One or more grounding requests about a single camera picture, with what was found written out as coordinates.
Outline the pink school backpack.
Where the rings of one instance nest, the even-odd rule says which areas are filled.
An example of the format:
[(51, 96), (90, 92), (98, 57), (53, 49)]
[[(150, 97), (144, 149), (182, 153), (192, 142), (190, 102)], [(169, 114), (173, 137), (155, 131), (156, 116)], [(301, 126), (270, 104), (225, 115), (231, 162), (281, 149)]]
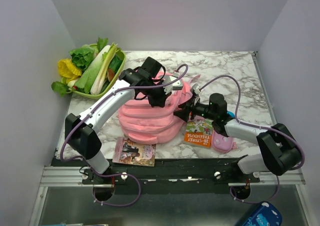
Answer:
[(164, 108), (152, 108), (147, 99), (126, 102), (118, 110), (118, 120), (124, 135), (135, 143), (147, 145), (172, 140), (185, 123), (174, 112), (180, 104), (192, 97), (191, 82), (199, 77), (197, 75), (188, 81), (182, 80), (182, 89), (172, 92)]

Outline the pink cartoon pencil case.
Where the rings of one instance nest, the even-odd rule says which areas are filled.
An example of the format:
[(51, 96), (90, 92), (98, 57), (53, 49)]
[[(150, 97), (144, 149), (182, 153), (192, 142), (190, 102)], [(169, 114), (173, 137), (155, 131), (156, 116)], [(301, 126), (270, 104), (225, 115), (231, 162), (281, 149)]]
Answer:
[(232, 137), (220, 135), (213, 129), (210, 146), (217, 151), (227, 153), (236, 148), (236, 143)]

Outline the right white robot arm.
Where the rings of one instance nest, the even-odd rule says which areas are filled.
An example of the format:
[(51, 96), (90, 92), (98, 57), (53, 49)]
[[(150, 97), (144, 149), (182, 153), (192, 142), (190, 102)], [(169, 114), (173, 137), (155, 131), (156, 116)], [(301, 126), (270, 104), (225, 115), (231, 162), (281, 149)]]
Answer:
[(211, 94), (208, 104), (193, 96), (178, 106), (174, 115), (184, 120), (196, 116), (211, 120), (214, 131), (225, 137), (238, 138), (259, 146), (260, 153), (239, 158), (230, 169), (230, 177), (241, 182), (254, 172), (271, 172), (281, 176), (303, 161), (293, 137), (283, 124), (274, 126), (250, 126), (239, 123), (227, 112), (227, 102), (219, 93)]

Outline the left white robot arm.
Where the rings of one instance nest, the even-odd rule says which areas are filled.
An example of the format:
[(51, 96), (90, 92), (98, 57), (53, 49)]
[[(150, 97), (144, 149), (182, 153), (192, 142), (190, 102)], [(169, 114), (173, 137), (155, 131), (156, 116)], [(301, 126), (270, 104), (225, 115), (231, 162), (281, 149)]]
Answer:
[(104, 123), (126, 102), (145, 95), (152, 107), (164, 107), (171, 94), (173, 80), (168, 75), (156, 81), (162, 65), (148, 57), (142, 66), (126, 69), (119, 75), (111, 92), (84, 113), (69, 114), (65, 120), (65, 144), (69, 144), (94, 169), (93, 177), (101, 184), (110, 180), (110, 164), (101, 152), (97, 136)]

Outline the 78-storey treehouse book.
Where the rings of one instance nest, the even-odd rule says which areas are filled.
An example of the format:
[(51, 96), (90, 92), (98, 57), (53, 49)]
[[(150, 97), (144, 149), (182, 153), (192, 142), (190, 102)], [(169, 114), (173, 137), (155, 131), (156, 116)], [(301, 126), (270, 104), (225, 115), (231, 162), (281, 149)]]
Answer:
[(209, 149), (213, 135), (212, 121), (208, 119), (194, 119), (186, 125), (184, 143)]

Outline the green vegetable tray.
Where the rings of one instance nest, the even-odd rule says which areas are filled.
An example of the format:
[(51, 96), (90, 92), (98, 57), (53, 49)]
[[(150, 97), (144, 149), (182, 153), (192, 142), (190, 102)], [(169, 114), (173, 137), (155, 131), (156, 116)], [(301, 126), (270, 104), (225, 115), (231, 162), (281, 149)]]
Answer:
[(73, 92), (75, 94), (78, 94), (82, 97), (85, 97), (85, 98), (89, 98), (89, 99), (95, 99), (95, 100), (98, 100), (100, 99), (103, 95), (105, 95), (110, 89), (111, 87), (115, 84), (115, 81), (117, 80), (119, 74), (122, 72), (123, 68), (124, 68), (124, 64), (125, 64), (125, 61), (126, 61), (126, 54), (121, 50), (119, 53), (118, 53), (118, 56), (123, 59), (123, 63), (121, 65), (121, 69), (120, 71), (116, 74), (115, 78), (111, 81), (110, 84), (105, 84), (105, 88), (103, 89), (103, 91), (98, 94), (98, 95), (91, 95), (91, 94), (84, 94), (83, 92), (80, 92), (80, 91), (77, 91), (75, 88), (73, 88), (73, 86), (70, 87), (71, 90), (73, 90)]

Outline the pink illustrated storybook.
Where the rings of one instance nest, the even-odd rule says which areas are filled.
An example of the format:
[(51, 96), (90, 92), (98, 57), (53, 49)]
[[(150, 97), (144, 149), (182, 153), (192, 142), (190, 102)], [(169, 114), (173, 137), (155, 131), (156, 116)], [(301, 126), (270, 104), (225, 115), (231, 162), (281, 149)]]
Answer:
[(112, 162), (134, 166), (155, 166), (156, 144), (144, 145), (118, 137)]

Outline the white napa cabbage toy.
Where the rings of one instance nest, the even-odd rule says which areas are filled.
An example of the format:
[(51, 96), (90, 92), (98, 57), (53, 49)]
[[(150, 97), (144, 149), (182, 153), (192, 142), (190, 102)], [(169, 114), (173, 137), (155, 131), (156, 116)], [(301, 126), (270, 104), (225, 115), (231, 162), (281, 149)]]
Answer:
[(120, 51), (115, 43), (106, 45), (74, 83), (73, 88), (84, 94), (100, 94), (105, 84), (110, 84), (121, 69), (123, 59), (118, 56)]

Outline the green lettuce toy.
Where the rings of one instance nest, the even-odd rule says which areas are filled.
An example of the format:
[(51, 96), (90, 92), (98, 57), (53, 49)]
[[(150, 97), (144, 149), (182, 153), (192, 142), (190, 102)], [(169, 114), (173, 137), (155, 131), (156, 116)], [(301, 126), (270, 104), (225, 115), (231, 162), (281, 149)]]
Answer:
[(107, 45), (108, 38), (98, 38), (96, 43), (85, 44), (82, 47), (74, 48), (69, 51), (71, 61), (76, 67), (85, 71), (90, 63), (97, 57), (99, 52)]

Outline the yellow flower toy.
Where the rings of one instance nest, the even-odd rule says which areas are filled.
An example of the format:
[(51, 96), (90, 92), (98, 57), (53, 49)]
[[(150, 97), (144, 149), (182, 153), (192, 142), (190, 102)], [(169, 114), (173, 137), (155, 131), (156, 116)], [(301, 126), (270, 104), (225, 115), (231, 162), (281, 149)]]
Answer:
[(62, 77), (74, 79), (82, 75), (82, 70), (77, 68), (70, 58), (61, 59), (57, 66), (58, 72)]

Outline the blue shark pencil case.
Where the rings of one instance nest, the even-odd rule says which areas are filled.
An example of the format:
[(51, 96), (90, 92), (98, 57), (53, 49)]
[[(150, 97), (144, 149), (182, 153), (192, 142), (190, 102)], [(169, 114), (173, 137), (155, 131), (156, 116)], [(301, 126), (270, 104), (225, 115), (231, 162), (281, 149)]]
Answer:
[(282, 215), (274, 205), (261, 202), (251, 206), (235, 226), (280, 226), (282, 222)]

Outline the black mounting base rail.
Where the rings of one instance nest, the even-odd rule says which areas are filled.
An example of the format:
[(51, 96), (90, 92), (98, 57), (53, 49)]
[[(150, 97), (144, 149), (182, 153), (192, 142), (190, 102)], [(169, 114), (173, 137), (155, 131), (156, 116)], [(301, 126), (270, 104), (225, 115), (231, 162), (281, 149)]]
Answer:
[(101, 198), (141, 194), (227, 194), (230, 186), (248, 192), (259, 175), (244, 175), (235, 169), (235, 159), (157, 159), (153, 167), (111, 163), (104, 177), (80, 160), (48, 167), (49, 176), (62, 176), (66, 186), (91, 187)]

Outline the aluminium frame rail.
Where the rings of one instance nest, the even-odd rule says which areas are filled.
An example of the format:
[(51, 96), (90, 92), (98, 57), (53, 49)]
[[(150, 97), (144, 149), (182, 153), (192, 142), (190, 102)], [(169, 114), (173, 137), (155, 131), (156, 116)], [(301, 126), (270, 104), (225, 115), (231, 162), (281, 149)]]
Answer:
[(42, 172), (41, 187), (81, 187), (82, 175), (79, 167), (45, 167)]

